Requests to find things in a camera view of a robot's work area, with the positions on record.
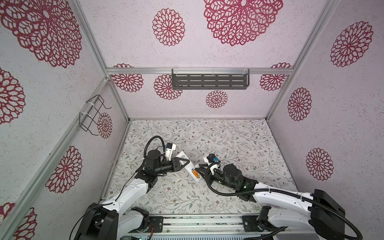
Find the orange battery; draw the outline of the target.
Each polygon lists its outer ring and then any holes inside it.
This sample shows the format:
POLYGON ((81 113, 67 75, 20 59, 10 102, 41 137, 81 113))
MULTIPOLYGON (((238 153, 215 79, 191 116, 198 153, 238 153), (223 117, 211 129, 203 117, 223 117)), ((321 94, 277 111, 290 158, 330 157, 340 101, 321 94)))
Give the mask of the orange battery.
POLYGON ((192 170, 192 176, 193 176, 193 178, 194 178, 197 182, 199 182, 200 179, 201 179, 201 176, 199 175, 199 173, 198 173, 196 170, 192 170))

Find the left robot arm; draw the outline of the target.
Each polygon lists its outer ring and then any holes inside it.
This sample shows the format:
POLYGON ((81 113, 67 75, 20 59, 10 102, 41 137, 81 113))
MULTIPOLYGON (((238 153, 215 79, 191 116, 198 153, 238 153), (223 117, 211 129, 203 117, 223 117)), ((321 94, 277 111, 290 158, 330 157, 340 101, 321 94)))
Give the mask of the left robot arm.
POLYGON ((89 205, 75 224, 79 228, 74 239, 119 240, 132 230, 145 231, 149 226, 149 212, 132 207, 133 203, 155 186, 160 175, 178 172, 190 162, 187 158, 167 157, 158 150, 149 151, 117 196, 89 205))

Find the white remote control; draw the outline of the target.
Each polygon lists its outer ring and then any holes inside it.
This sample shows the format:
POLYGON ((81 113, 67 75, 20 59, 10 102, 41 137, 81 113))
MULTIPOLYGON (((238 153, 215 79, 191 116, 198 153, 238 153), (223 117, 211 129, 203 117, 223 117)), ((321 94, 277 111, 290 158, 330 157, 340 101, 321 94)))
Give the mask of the white remote control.
MULTIPOLYGON (((180 153, 178 153, 177 155, 176 155, 176 157, 179 157, 179 158, 183 158, 183 159, 189 159, 188 157, 187 157, 187 155, 184 153, 184 151, 181 151, 180 153)), ((196 182, 196 183, 199 183, 199 182, 197 182, 194 178, 193 178, 193 176, 192 176, 192 170, 196 170, 195 169, 195 165, 193 164, 193 162, 190 160, 190 163, 186 166, 186 167, 184 167, 184 169, 189 173, 189 175, 190 175, 190 177, 192 177, 192 179, 196 182)))

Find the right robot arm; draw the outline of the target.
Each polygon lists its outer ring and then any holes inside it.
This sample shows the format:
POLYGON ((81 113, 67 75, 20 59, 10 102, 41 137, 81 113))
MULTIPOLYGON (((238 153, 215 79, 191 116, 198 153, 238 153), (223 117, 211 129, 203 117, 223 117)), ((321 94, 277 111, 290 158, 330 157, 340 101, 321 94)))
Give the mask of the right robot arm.
POLYGON ((219 162, 208 165, 204 179, 214 193, 260 203, 258 228, 278 234, 289 227, 314 231, 325 240, 344 240, 345 210, 326 192, 286 191, 244 177, 233 164, 220 169, 219 162))

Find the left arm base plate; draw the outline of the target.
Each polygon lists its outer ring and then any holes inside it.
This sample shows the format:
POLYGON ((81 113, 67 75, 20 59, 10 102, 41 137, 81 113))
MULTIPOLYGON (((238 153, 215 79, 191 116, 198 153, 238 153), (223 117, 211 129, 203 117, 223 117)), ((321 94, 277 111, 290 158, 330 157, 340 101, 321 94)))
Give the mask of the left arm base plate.
POLYGON ((137 229, 138 233, 162 233, 164 226, 164 217, 162 216, 149 216, 144 217, 140 227, 137 229))

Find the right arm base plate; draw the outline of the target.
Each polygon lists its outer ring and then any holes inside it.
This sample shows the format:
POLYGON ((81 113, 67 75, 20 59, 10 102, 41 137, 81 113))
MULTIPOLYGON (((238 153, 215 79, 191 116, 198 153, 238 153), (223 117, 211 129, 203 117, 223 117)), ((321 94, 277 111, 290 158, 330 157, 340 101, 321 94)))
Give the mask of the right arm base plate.
POLYGON ((242 216, 245 232, 275 232, 279 229, 284 231, 283 227, 275 227, 267 218, 259 218, 259 215, 242 216))

